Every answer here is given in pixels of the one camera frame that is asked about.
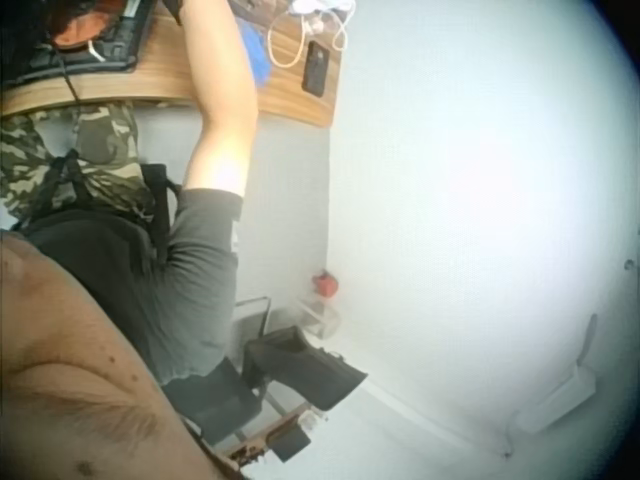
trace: wooden desk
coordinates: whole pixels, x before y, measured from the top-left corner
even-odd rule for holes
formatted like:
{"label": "wooden desk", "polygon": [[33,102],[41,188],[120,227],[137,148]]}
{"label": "wooden desk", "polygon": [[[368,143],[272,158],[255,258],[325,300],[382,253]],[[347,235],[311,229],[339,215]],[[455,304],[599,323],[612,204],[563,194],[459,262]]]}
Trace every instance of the wooden desk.
{"label": "wooden desk", "polygon": [[[265,32],[272,21],[271,17],[273,15],[255,16],[252,21],[258,29]],[[325,36],[316,40],[328,46],[331,38]],[[293,59],[300,41],[299,21],[290,17],[282,18],[276,26],[273,41],[276,58],[282,58],[281,61],[285,63]],[[302,59],[297,65],[288,70],[273,68],[268,84],[259,90],[260,111],[319,127],[331,126],[341,55],[333,49],[330,51],[331,64],[323,98],[314,97],[302,90],[307,55],[305,46]],[[144,99],[185,103],[193,100],[191,72],[181,27],[160,4],[154,12],[149,38],[134,72],[74,75],[71,81],[83,101]],[[72,102],[73,96],[63,78],[42,80],[6,92],[2,115]]]}

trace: blue object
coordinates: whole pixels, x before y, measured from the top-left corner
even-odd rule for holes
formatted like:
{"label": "blue object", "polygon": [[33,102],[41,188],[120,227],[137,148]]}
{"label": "blue object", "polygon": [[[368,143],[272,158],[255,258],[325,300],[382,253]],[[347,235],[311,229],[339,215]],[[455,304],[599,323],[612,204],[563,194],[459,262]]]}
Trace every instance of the blue object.
{"label": "blue object", "polygon": [[253,25],[241,18],[236,18],[242,34],[244,47],[249,55],[253,79],[258,87],[264,87],[271,75],[271,62],[265,50],[264,37]]}

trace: bare skin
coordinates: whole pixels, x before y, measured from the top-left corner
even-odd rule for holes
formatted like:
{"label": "bare skin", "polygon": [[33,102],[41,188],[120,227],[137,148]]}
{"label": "bare skin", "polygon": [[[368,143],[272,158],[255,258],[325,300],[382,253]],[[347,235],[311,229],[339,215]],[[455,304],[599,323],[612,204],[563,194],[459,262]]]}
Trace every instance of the bare skin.
{"label": "bare skin", "polygon": [[[185,0],[180,16],[203,116],[185,188],[242,196],[257,120],[242,40],[226,0]],[[0,248],[3,458],[33,479],[223,478],[84,287],[14,235]],[[76,404],[84,416],[60,414]],[[143,440],[118,438],[121,411],[146,419]]]}

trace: black boot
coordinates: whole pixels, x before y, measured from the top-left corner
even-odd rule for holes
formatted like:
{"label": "black boot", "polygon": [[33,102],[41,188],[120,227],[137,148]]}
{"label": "black boot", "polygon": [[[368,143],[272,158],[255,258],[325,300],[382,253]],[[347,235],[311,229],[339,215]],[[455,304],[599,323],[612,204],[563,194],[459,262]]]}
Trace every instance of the black boot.
{"label": "black boot", "polygon": [[290,327],[245,345],[242,378],[250,388],[264,387],[271,380],[280,382],[326,412],[355,390],[367,374],[312,347],[298,327]]}

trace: red object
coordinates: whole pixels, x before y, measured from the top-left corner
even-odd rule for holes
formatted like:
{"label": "red object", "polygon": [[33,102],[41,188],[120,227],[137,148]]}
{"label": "red object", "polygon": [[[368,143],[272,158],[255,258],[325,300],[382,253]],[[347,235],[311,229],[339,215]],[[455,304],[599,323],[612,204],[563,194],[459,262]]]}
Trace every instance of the red object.
{"label": "red object", "polygon": [[338,291],[338,280],[327,271],[313,277],[313,284],[316,286],[316,293],[325,298],[333,297]]}

